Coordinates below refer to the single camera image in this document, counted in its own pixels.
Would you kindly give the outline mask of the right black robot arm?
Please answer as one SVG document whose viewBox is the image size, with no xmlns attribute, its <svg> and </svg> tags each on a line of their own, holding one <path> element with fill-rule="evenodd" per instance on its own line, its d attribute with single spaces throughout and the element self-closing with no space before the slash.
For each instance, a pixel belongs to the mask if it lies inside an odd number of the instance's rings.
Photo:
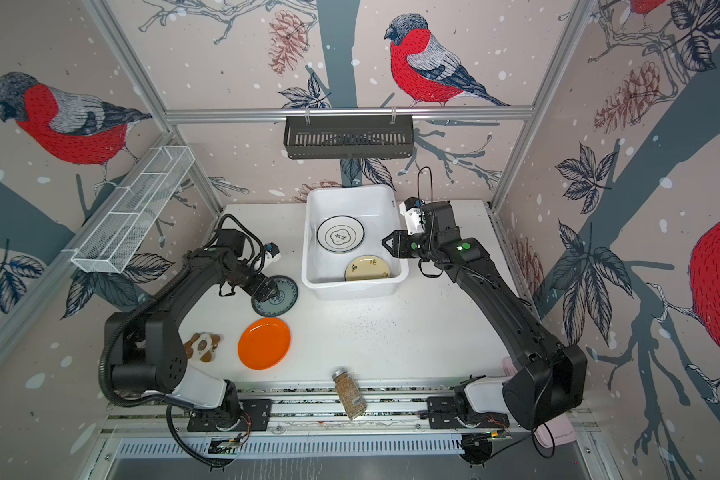
<svg viewBox="0 0 720 480">
<path fill-rule="evenodd" d="M 383 238 L 395 258 L 431 262 L 478 306 L 510 354 L 517 372 L 502 386 L 509 413 L 533 430 L 579 406 L 587 359 L 581 348 L 563 345 L 499 274 L 475 238 L 463 238 L 449 202 L 410 197 L 400 205 L 406 222 Z"/>
</svg>

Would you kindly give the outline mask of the teal patterned plate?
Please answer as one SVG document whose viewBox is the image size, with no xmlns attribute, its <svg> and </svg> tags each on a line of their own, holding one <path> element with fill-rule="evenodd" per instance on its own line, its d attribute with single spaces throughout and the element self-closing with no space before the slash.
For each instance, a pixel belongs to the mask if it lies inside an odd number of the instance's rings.
<svg viewBox="0 0 720 480">
<path fill-rule="evenodd" d="M 261 317 L 280 317 L 295 305 L 299 296 L 298 286 L 293 279 L 284 275 L 274 275 L 269 280 L 277 288 L 277 294 L 266 301 L 252 298 L 251 306 Z"/>
</svg>

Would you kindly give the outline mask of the beige plate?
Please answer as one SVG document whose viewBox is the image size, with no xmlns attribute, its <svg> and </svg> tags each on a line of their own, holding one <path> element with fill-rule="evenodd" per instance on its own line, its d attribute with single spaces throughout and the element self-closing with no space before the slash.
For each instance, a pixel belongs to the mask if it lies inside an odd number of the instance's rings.
<svg viewBox="0 0 720 480">
<path fill-rule="evenodd" d="M 390 276 L 391 269 L 386 261 L 374 255 L 353 259 L 345 269 L 346 281 L 379 280 Z"/>
</svg>

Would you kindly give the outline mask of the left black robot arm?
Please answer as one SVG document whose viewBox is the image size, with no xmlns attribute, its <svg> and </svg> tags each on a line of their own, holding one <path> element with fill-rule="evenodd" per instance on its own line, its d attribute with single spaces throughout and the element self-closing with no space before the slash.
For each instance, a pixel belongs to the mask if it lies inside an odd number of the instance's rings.
<svg viewBox="0 0 720 480">
<path fill-rule="evenodd" d="M 264 269 L 280 255 L 274 243 L 263 243 L 241 222 L 216 226 L 211 239 L 182 257 L 179 273 L 153 297 L 105 323 L 104 346 L 98 362 L 101 393 L 124 408 L 157 402 L 166 407 L 166 422 L 177 445 L 210 470 L 229 461 L 203 456 L 178 434 L 174 408 L 208 414 L 236 423 L 252 421 L 240 405 L 235 384 L 206 374 L 188 363 L 179 327 L 190 310 L 213 286 L 242 289 L 266 302 L 278 293 Z"/>
</svg>

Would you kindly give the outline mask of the white plate green rim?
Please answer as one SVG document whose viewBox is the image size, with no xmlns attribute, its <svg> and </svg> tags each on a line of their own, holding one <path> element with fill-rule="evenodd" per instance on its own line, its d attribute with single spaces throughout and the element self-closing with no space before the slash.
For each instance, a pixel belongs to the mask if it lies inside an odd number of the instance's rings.
<svg viewBox="0 0 720 480">
<path fill-rule="evenodd" d="M 316 230 L 318 244 L 332 253 L 350 252 L 361 245 L 365 237 L 362 223 L 347 215 L 325 219 Z"/>
</svg>

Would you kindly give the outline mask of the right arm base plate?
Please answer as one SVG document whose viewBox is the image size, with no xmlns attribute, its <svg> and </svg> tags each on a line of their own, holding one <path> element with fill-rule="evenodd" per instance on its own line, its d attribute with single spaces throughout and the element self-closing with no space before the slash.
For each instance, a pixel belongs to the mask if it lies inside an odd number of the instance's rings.
<svg viewBox="0 0 720 480">
<path fill-rule="evenodd" d="M 426 408 L 419 413 L 431 429 L 499 429 L 510 426 L 507 414 L 478 413 L 461 396 L 432 396 L 426 399 Z"/>
</svg>

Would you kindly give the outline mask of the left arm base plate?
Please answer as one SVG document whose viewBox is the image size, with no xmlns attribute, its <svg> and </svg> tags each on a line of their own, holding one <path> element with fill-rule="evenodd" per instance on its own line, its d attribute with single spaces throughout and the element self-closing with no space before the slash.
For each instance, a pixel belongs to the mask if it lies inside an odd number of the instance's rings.
<svg viewBox="0 0 720 480">
<path fill-rule="evenodd" d="M 273 402 L 242 399 L 215 409 L 192 410 L 187 430 L 192 433 L 263 432 L 267 430 Z"/>
</svg>

